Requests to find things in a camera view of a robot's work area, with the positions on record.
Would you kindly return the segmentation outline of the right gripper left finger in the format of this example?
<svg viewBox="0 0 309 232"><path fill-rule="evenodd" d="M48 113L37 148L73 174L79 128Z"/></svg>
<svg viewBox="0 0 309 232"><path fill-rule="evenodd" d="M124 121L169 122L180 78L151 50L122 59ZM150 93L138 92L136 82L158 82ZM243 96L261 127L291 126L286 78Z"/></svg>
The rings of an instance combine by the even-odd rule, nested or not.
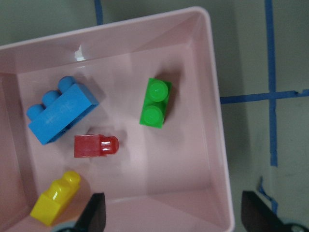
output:
<svg viewBox="0 0 309 232"><path fill-rule="evenodd" d="M106 227L104 193L92 194L85 209L73 226L74 232L103 232Z"/></svg>

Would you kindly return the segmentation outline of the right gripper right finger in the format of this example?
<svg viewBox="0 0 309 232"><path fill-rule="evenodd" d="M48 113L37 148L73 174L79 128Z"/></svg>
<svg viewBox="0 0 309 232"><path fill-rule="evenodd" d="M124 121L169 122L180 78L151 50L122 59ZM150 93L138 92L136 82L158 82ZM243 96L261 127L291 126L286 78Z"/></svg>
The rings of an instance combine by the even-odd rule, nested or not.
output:
<svg viewBox="0 0 309 232"><path fill-rule="evenodd" d="M286 232L282 221L253 191L243 191L241 222L247 232Z"/></svg>

